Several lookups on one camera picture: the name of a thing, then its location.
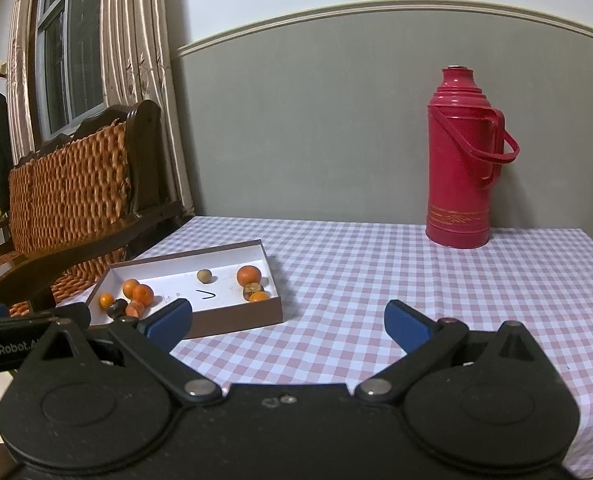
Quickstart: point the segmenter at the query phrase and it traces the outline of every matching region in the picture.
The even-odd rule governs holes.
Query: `cardboard box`
[[[245,301],[243,287],[236,281],[236,272],[244,265],[259,267],[261,285],[270,296],[268,300]],[[198,281],[196,272],[200,269],[212,271],[210,283]],[[193,322],[185,339],[283,322],[281,298],[260,240],[110,265],[86,301],[92,325],[112,322],[99,306],[100,295],[109,293],[116,299],[125,298],[122,285],[129,278],[149,285],[154,291],[154,304],[144,317],[177,298],[190,301]]]

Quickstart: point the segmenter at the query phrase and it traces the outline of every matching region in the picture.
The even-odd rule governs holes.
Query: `checkered tablecloth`
[[[593,241],[578,229],[501,229],[476,250],[423,226],[198,217],[143,256],[261,238],[286,322],[181,342],[172,354],[219,384],[347,383],[403,355],[383,328],[398,298],[473,330],[521,320],[582,413],[566,459],[593,476]]]

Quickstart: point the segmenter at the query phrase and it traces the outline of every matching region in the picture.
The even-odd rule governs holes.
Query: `wall molding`
[[[505,16],[529,22],[543,23],[552,27],[563,28],[577,34],[593,38],[593,27],[574,22],[560,16],[547,14],[538,10],[522,9],[502,4],[491,4],[486,2],[470,2],[466,0],[378,0],[373,2],[353,2],[337,6],[319,7],[317,9],[301,10],[292,14],[284,14],[275,18],[261,20],[260,22],[248,23],[241,27],[231,28],[213,34],[202,40],[181,46],[172,52],[172,59],[187,56],[198,52],[209,46],[214,46],[226,41],[249,36],[263,30],[285,27],[294,23],[309,22],[311,20],[322,20],[336,16],[348,16],[351,14],[363,14],[366,12],[388,12],[392,10],[453,10],[457,12],[475,12],[478,14],[491,14],[494,16]]]

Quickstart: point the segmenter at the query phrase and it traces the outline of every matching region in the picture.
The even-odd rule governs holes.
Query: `small round fruit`
[[[125,314],[126,306],[128,306],[128,302],[123,298],[118,298],[118,300],[116,300],[108,307],[107,314],[112,319],[116,319],[117,317],[120,317],[123,314]]]
[[[201,269],[196,273],[196,279],[201,283],[212,281],[212,271],[210,269]]]
[[[261,292],[262,290],[263,285],[260,283],[248,283],[243,287],[243,298],[249,301],[251,295],[253,295],[255,292]]]
[[[126,306],[126,314],[128,314],[128,309],[130,312],[132,312],[132,309],[136,311],[138,316],[134,317],[141,317],[145,312],[145,305],[141,301],[132,300],[128,303],[128,306]]]
[[[263,291],[255,292],[253,295],[250,296],[250,303],[254,303],[255,301],[265,301],[269,299],[270,295],[268,293]]]
[[[130,278],[129,280],[125,280],[125,282],[123,282],[123,294],[126,295],[128,300],[132,299],[132,291],[136,285],[138,285],[138,282],[134,278]]]
[[[136,285],[132,291],[132,299],[150,306],[154,303],[154,291],[147,285]]]
[[[135,309],[132,305],[128,305],[126,307],[126,316],[130,317],[141,317],[138,313],[138,310]]]
[[[99,305],[103,310],[107,310],[112,303],[114,303],[114,296],[107,293],[100,295]]]
[[[248,283],[260,283],[260,270],[253,265],[246,265],[241,267],[236,273],[236,281],[239,285],[245,286]]]

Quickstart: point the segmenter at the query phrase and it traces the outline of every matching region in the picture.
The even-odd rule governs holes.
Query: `curtain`
[[[151,99],[161,107],[168,189],[193,214],[170,67],[165,0],[101,0],[100,49],[107,105]]]
[[[15,0],[10,19],[8,46],[8,118],[14,164],[34,150],[28,69],[33,60],[28,58],[30,42],[30,12],[32,0]]]

